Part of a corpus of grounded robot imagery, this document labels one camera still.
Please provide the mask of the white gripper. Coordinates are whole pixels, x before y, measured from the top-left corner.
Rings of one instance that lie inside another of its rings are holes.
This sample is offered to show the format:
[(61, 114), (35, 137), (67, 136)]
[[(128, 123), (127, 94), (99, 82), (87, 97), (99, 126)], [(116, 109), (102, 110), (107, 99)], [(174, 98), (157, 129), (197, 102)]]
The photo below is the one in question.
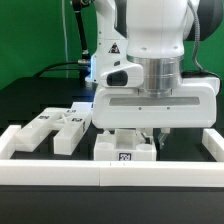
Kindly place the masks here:
[(216, 77), (184, 78), (166, 97), (154, 98), (141, 90), (143, 67), (128, 61), (100, 71), (92, 122), (101, 129), (161, 128), (162, 149), (170, 128), (210, 127), (216, 122)]

